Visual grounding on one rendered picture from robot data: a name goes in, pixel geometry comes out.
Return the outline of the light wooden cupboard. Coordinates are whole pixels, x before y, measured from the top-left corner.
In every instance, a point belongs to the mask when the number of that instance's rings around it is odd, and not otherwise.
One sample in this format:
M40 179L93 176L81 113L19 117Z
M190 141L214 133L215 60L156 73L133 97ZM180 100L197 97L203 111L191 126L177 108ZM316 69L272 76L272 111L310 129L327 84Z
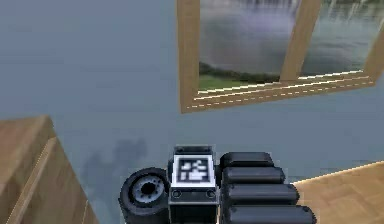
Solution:
M0 224L99 224L47 115L0 120Z

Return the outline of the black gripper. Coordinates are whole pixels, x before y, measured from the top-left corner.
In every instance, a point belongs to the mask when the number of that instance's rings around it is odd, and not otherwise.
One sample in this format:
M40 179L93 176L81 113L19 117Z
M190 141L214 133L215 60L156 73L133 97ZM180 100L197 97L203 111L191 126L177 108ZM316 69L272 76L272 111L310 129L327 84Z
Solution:
M169 224L169 187L162 168L144 168L130 175L118 198L125 224Z

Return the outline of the wooden framed window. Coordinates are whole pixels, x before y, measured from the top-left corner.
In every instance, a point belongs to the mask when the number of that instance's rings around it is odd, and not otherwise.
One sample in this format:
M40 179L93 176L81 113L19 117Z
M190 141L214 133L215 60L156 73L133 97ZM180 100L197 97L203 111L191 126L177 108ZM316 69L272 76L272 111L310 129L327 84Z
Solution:
M372 86L384 0L175 0L180 109Z

